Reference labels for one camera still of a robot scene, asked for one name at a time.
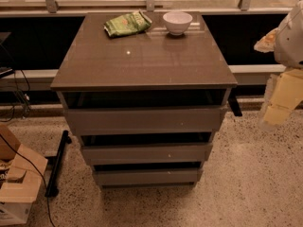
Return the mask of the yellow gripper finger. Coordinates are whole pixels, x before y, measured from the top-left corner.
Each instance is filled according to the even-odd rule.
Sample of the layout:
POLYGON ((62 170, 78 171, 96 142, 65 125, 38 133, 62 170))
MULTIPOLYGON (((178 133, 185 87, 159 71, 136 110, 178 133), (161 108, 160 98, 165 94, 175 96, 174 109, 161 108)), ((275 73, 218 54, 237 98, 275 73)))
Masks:
POLYGON ((258 126, 270 131, 282 125, 303 101, 303 70, 287 69, 267 81, 258 126))
POLYGON ((255 43, 254 49, 262 53, 273 52, 275 50, 277 32, 277 27, 269 31, 265 36, 255 43))

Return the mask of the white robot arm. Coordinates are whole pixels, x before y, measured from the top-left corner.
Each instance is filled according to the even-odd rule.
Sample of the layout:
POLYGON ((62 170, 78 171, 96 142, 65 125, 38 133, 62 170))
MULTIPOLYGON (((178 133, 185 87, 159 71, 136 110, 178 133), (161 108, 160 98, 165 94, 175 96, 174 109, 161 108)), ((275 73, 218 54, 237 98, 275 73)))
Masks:
POLYGON ((258 125, 270 131, 282 125, 303 101, 303 0, 299 0, 277 28, 254 45, 258 52, 273 52, 285 70, 266 83, 258 125))

